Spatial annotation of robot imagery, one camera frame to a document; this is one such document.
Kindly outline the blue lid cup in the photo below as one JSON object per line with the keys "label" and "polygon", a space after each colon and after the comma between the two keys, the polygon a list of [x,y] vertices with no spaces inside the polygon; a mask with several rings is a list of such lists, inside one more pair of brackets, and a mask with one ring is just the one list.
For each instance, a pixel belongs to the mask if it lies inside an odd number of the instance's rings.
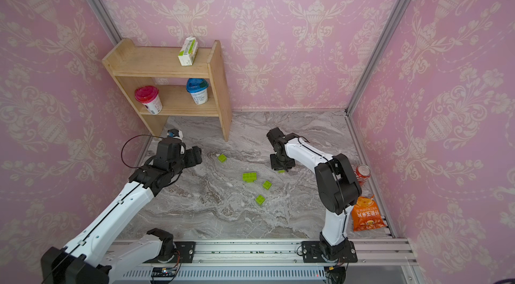
{"label": "blue lid cup", "polygon": [[201,78],[190,78],[186,83],[186,90],[196,105],[205,104],[208,101],[208,87],[208,81]]}

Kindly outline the wooden shelf unit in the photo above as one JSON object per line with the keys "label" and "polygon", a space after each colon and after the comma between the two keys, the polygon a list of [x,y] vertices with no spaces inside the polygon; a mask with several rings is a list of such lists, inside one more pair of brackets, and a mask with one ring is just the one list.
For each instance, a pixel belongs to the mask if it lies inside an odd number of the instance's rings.
{"label": "wooden shelf unit", "polygon": [[[123,39],[102,63],[151,134],[159,135],[169,116],[217,117],[228,141],[232,109],[221,41],[201,47],[192,66],[180,64],[179,51],[178,47],[139,47],[131,39]],[[196,105],[186,91],[189,78],[208,81],[205,104]],[[158,88],[163,105],[161,113],[150,114],[136,100],[135,91],[144,86]]]}

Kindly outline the orange snack bag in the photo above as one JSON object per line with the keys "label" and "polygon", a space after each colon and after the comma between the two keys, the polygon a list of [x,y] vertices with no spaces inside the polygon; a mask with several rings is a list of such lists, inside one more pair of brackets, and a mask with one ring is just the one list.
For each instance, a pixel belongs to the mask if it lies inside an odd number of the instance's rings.
{"label": "orange snack bag", "polygon": [[386,223],[374,198],[359,197],[351,212],[351,216],[355,232],[386,227]]}

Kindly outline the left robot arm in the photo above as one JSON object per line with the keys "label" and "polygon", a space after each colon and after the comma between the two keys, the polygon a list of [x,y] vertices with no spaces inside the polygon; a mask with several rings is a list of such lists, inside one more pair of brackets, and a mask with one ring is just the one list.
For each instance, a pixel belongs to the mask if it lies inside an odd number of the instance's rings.
{"label": "left robot arm", "polygon": [[135,168],[122,191],[90,225],[63,248],[51,247],[43,254],[43,283],[114,283],[149,260],[181,262],[173,234],[159,228],[124,249],[107,251],[144,206],[176,183],[185,169],[202,161],[200,147],[187,148],[180,131],[169,131],[156,154]]}

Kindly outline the red soda can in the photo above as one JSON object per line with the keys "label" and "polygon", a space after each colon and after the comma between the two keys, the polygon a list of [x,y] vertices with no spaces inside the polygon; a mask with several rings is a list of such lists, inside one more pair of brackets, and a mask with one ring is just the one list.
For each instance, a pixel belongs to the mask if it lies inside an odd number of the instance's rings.
{"label": "red soda can", "polygon": [[371,169],[368,165],[360,164],[355,168],[355,175],[360,186],[371,178]]}

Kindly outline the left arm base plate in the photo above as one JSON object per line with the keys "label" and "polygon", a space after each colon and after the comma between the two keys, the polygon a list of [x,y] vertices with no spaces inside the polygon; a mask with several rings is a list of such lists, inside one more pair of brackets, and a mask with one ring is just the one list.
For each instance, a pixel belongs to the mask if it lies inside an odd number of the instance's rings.
{"label": "left arm base plate", "polygon": [[156,260],[160,263],[191,264],[194,258],[196,242],[180,241],[162,245]]}

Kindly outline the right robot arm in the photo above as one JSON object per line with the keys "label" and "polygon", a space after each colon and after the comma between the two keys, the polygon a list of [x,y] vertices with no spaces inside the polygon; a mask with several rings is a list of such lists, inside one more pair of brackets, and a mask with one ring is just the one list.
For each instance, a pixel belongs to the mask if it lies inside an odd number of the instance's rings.
{"label": "right robot arm", "polygon": [[351,251],[347,227],[351,212],[362,195],[355,171],[344,154],[331,155],[313,147],[307,139],[279,128],[268,131],[273,147],[271,168],[288,171],[297,163],[315,174],[319,198],[326,208],[325,224],[320,235],[320,248],[329,260]]}

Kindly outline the long green lego brick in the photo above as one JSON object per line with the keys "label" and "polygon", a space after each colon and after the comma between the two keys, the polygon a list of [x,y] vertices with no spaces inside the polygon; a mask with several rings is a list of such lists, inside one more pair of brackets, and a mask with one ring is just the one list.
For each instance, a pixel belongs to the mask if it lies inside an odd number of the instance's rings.
{"label": "long green lego brick", "polygon": [[242,174],[242,180],[246,183],[253,183],[257,180],[256,172],[245,172]]}

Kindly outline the pink lid cup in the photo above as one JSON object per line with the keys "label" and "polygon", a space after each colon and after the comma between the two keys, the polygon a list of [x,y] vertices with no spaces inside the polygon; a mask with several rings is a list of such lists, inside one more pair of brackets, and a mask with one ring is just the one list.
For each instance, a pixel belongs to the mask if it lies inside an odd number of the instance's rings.
{"label": "pink lid cup", "polygon": [[134,92],[135,99],[141,103],[150,114],[158,115],[163,106],[159,96],[159,89],[155,86],[144,86]]}

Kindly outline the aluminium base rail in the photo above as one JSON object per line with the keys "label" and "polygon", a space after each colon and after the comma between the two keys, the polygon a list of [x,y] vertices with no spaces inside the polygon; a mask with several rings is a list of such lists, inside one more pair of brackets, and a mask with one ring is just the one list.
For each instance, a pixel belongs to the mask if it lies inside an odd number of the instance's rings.
{"label": "aluminium base rail", "polygon": [[[399,238],[353,239],[356,263],[305,263],[301,238],[191,240],[191,264],[146,261],[114,283],[423,283],[409,243]],[[135,241],[115,241],[108,253]],[[178,268],[175,278],[151,279],[154,267]]]}

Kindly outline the small circuit board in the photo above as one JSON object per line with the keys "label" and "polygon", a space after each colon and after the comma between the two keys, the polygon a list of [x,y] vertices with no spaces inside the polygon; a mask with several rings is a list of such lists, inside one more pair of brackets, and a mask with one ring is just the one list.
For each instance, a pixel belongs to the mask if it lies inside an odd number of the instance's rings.
{"label": "small circuit board", "polygon": [[176,277],[178,268],[154,267],[151,273],[151,279],[172,279]]}

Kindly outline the white green carton box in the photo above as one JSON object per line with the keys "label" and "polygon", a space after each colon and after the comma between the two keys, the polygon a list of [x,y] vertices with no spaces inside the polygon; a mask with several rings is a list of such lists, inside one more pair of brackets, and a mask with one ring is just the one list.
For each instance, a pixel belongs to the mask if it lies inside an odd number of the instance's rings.
{"label": "white green carton box", "polygon": [[198,41],[196,37],[187,37],[178,54],[179,62],[182,66],[192,66],[198,51]]}

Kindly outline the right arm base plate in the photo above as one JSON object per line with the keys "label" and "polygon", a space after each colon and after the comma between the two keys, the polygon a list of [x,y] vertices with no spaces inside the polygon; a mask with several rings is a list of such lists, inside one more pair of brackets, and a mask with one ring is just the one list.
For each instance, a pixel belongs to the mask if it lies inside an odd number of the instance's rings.
{"label": "right arm base plate", "polygon": [[348,238],[336,246],[329,246],[323,241],[303,241],[300,254],[305,263],[358,262],[355,245]]}

